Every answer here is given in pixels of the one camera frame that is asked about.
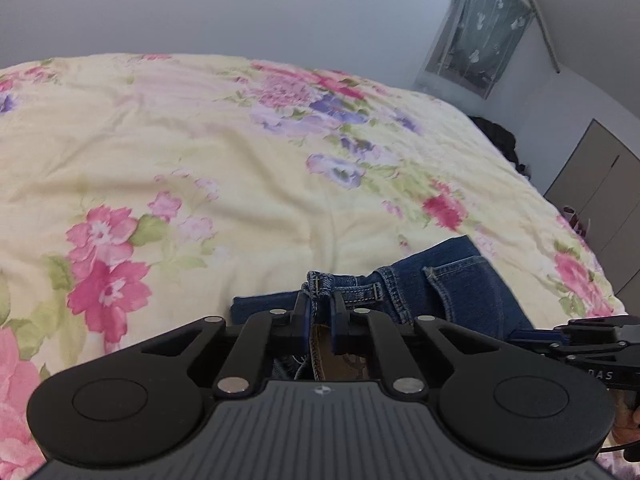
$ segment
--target human hand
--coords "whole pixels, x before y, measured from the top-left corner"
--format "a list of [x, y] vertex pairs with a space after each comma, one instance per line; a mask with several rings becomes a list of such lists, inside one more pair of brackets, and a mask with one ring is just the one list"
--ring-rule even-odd
[[617, 444], [628, 444], [640, 440], [640, 408], [631, 410], [625, 404], [623, 390], [610, 390], [616, 404], [616, 417], [611, 428], [611, 436]]

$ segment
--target yellow floral sheet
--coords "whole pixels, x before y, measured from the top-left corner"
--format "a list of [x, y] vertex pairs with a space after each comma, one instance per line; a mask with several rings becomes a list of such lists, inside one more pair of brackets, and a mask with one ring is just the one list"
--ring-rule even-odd
[[595, 257], [460, 111], [354, 75], [220, 56], [0, 71], [0, 478], [42, 462], [49, 374], [308, 270], [468, 235], [539, 328], [623, 313]]

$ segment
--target gray ribbed panel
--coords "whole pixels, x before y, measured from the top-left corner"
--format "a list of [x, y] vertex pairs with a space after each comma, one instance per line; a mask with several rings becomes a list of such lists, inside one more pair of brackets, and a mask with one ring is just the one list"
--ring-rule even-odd
[[605, 480], [593, 462], [551, 472], [507, 470], [452, 444], [428, 408], [373, 382], [270, 381], [219, 405], [200, 434], [167, 456], [119, 470], [50, 462], [33, 480]]

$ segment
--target silver screw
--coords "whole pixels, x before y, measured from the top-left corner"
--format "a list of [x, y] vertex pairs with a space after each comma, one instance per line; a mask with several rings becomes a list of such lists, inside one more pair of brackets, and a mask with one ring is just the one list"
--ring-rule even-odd
[[225, 377], [218, 381], [218, 388], [228, 394], [239, 394], [249, 387], [249, 381], [242, 377]]
[[424, 389], [424, 383], [415, 377], [401, 377], [394, 381], [394, 389], [402, 394], [416, 394]]

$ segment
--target window curtain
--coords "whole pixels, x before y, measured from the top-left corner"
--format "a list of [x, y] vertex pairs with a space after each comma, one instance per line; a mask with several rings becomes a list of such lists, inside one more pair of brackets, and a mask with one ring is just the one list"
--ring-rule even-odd
[[426, 69], [486, 99], [532, 16], [521, 0], [452, 0]]

